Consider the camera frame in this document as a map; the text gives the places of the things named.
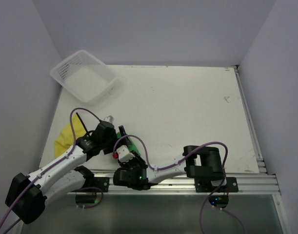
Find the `yellow cloth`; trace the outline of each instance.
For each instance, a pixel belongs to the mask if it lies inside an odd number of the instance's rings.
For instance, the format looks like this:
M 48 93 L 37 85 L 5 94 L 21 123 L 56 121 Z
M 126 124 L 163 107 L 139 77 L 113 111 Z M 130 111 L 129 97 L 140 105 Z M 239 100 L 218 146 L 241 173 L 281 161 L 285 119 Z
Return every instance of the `yellow cloth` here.
M 72 123 L 75 130 L 76 139 L 85 135 L 86 130 L 79 119 L 77 113 L 72 118 Z M 74 143 L 73 134 L 70 123 L 68 123 L 64 129 L 60 132 L 59 137 L 56 139 L 55 146 L 55 157 L 62 155 L 70 146 Z

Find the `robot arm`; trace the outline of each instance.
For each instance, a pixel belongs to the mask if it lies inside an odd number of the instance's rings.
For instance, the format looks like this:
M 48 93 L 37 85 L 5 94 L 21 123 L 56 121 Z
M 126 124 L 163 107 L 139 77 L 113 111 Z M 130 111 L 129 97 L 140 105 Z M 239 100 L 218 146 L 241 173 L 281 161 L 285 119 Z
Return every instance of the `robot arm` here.
M 223 183 L 218 192 L 227 191 L 229 189 L 228 182 L 236 183 L 234 177 L 225 178 L 218 148 L 203 147 L 183 160 L 196 148 L 197 146 L 186 146 L 183 148 L 183 153 L 172 160 L 159 165 L 151 164 L 148 167 L 136 152 L 130 152 L 125 145 L 122 145 L 117 149 L 118 162 L 121 168 L 115 171 L 113 183 L 135 190 L 148 190 L 151 186 L 157 185 L 165 179 L 187 175 L 187 177 L 194 178 L 195 184 L 205 190 L 202 192 L 213 191 L 222 180 Z M 196 165 L 198 158 L 201 166 Z M 238 192 L 237 189 L 235 186 L 231 192 Z
M 121 137 L 126 135 L 122 126 L 119 127 L 119 131 Z M 91 135 L 85 135 L 76 140 L 76 146 L 70 156 L 68 153 L 72 147 L 45 167 L 27 176 L 22 173 L 15 176 L 6 198 L 6 205 L 12 206 L 19 194 L 37 178 L 37 181 L 12 209 L 25 224 L 33 222 L 42 214 L 46 205 L 55 199 L 68 192 L 94 186 L 94 174 L 80 165 L 98 155 L 101 150 L 104 154 L 111 153 L 117 140 L 114 126 L 110 122 L 101 121 Z M 123 139 L 118 145 L 114 158 L 118 159 L 120 168 L 114 173 L 114 185 L 126 186 L 135 190 L 148 190 L 165 179 L 187 174 L 188 177 L 195 179 L 196 184 L 206 188 L 206 192 L 211 192 L 221 180 L 225 179 L 217 148 L 204 147 L 182 160 L 196 148 L 196 146 L 186 146 L 183 153 L 172 160 L 148 167 L 137 152 L 129 150 L 128 147 L 131 145 L 132 142 L 128 138 Z M 195 165 L 195 159 L 198 156 L 202 166 Z M 223 184 L 223 189 L 226 188 L 228 188 L 228 178 Z
M 29 175 L 16 175 L 10 185 L 6 205 L 13 206 L 12 211 L 25 224 L 33 222 L 53 200 L 76 189 L 92 186 L 94 174 L 80 165 L 98 155 L 101 150 L 105 154 L 112 152 L 117 140 L 114 126 L 110 122 L 101 121 L 91 135 L 76 140 L 71 155 L 68 156 L 73 146 L 45 167 Z M 14 203 L 28 186 L 29 189 Z

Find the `green object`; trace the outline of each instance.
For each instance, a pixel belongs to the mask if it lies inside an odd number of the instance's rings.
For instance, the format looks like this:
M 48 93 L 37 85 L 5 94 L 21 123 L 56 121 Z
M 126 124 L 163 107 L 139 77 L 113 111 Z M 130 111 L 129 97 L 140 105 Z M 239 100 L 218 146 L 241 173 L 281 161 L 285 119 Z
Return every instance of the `green object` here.
M 120 133 L 117 133 L 116 135 L 118 136 L 118 139 L 120 139 L 120 137 L 121 137 Z M 132 142 L 132 145 L 128 146 L 128 150 L 130 152 L 135 151 L 139 156 L 141 156 L 141 154 L 140 154 L 138 148 L 136 147 L 136 145 L 134 144 L 134 142 L 129 137 L 128 137 L 128 139 Z

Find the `white wall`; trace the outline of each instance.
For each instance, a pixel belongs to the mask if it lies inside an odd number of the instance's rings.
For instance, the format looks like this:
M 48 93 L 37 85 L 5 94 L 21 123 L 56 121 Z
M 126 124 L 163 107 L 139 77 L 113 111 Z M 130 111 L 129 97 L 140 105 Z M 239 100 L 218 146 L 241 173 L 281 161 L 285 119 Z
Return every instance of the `white wall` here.
M 239 64 L 275 0 L 33 0 L 60 56 L 108 64 Z
M 298 0 L 277 0 L 240 66 L 266 166 L 298 234 Z
M 59 61 L 33 3 L 0 0 L 0 219 L 12 178 L 39 164 L 60 92 L 49 71 Z

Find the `red object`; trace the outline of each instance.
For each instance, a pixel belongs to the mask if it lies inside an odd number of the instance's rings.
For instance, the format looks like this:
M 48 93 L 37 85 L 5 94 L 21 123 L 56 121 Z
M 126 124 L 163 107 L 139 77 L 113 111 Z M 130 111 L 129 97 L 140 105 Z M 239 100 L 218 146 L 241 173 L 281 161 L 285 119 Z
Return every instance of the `red object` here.
M 113 154 L 113 158 L 114 158 L 114 159 L 117 159 L 118 157 L 119 157 L 118 153 L 115 152 L 115 153 Z

